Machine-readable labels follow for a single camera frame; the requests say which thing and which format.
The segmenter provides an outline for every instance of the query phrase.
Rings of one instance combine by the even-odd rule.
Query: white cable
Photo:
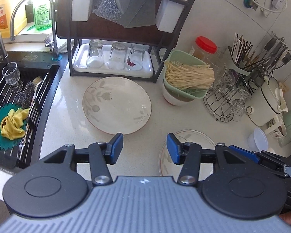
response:
[[[261,5],[258,4],[255,0],[252,0],[252,2],[253,2],[254,4],[256,4],[257,6],[259,6],[261,9],[263,9],[263,11],[264,11],[264,10],[267,10],[267,11],[272,12],[272,13],[281,13],[281,12],[284,12],[284,11],[286,10],[286,8],[287,8],[287,4],[288,4],[288,3],[287,3],[288,0],[285,0],[285,6],[284,6],[284,8],[283,8],[282,10],[278,11],[278,10],[270,10],[270,9],[264,7],[265,4],[264,4],[264,6],[261,6]]]

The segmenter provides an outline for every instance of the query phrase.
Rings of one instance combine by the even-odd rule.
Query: plate rim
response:
[[[145,93],[146,93],[146,95],[147,95],[147,97],[148,97],[148,99],[149,99],[149,102],[150,102],[150,113],[149,113],[149,116],[148,116],[148,118],[147,118],[147,121],[144,123],[144,125],[143,126],[145,126],[146,125],[146,123],[149,121],[149,119],[150,119],[150,117],[151,117],[151,113],[152,113],[152,103],[151,103],[151,99],[150,99],[150,97],[149,97],[149,95],[148,95],[148,93],[143,89],[143,87],[142,86],[140,86],[138,83],[136,83],[136,82],[134,82],[134,81],[132,81],[132,80],[130,80],[130,79],[127,79],[127,78],[125,78],[125,77],[120,77],[120,76],[108,76],[108,77],[104,77],[104,78],[100,78],[100,79],[98,79],[97,81],[94,81],[92,84],[90,84],[87,88],[86,88],[86,90],[84,91],[84,94],[83,94],[83,97],[82,97],[82,109],[83,109],[83,113],[84,113],[84,115],[85,115],[85,117],[86,117],[86,119],[90,122],[90,124],[91,125],[93,125],[96,129],[98,129],[98,130],[100,130],[100,131],[102,131],[102,132],[105,132],[105,133],[107,133],[107,134],[110,134],[110,135],[115,135],[116,133],[109,133],[109,132],[107,132],[107,131],[104,131],[104,130],[101,130],[100,128],[98,128],[97,126],[95,126],[89,119],[88,119],[88,117],[86,116],[86,114],[85,114],[85,111],[84,111],[84,106],[83,106],[83,99],[84,99],[84,96],[85,96],[85,93],[86,93],[86,91],[90,88],[90,86],[92,86],[94,83],[97,83],[98,81],[101,81],[101,80],[104,80],[104,79],[112,79],[112,78],[120,78],[120,79],[124,79],[124,80],[128,80],[128,81],[131,81],[131,82],[133,82],[134,84],[136,84],[137,86],[139,86]],[[130,132],[130,133],[122,133],[123,135],[128,135],[128,134],[132,134],[132,133],[135,133],[136,131],[139,131],[141,128],[143,128],[143,126],[141,126],[139,129],[137,129],[137,130],[135,130],[135,131],[133,131],[133,132]]]
[[[174,135],[178,135],[179,133],[181,133],[181,132],[185,132],[185,131],[194,131],[194,132],[196,132],[196,133],[198,133],[198,134],[202,134],[202,135],[204,135],[205,137],[207,137],[210,141],[212,141],[213,144],[214,144],[214,146],[216,146],[216,143],[215,143],[215,142],[214,142],[210,137],[208,137],[206,134],[204,134],[204,133],[202,133],[202,132],[200,132],[200,131],[197,131],[197,130],[193,130],[193,129],[180,130],[180,131],[177,131],[176,133],[174,133]],[[160,175],[160,176],[163,176],[163,175],[162,175],[162,168],[161,168],[161,164],[160,164],[160,162],[161,162],[161,157],[162,157],[163,150],[164,150],[165,146],[166,146],[166,140],[165,140],[165,142],[164,142],[164,144],[163,144],[163,147],[162,147],[162,149],[160,150],[160,153],[159,153],[159,155],[158,155],[158,171],[159,171],[159,175]]]

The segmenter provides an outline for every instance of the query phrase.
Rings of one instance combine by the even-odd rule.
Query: green flower-shaped mat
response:
[[[1,124],[2,119],[8,115],[8,113],[11,109],[14,109],[15,111],[17,111],[18,108],[19,107],[17,105],[12,104],[12,103],[9,103],[9,104],[6,104],[5,106],[3,106],[0,109],[0,124]],[[23,130],[26,130],[26,121],[24,121],[24,125],[21,128]],[[1,130],[0,130],[0,149],[3,149],[3,150],[11,149],[11,148],[13,148],[13,146],[18,145],[20,143],[20,141],[21,141],[21,138],[9,140],[6,137],[2,137]]]

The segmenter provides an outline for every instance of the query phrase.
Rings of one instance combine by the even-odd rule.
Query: orange label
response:
[[[8,28],[8,22],[6,20],[4,5],[0,5],[0,30],[7,29],[7,28]]]

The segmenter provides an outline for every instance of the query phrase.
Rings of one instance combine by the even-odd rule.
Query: green plastic basket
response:
[[[175,50],[172,51],[169,54],[169,57],[167,58],[168,61],[179,61],[183,64],[186,65],[202,65],[205,64],[202,60],[180,50]],[[207,90],[206,89],[201,89],[201,90],[193,90],[193,89],[186,89],[184,91],[177,89],[170,85],[166,79],[165,79],[165,74],[166,74],[166,67],[163,69],[163,76],[164,76],[164,85],[166,88],[174,93],[177,93],[183,97],[189,98],[189,99],[202,99],[206,96]]]

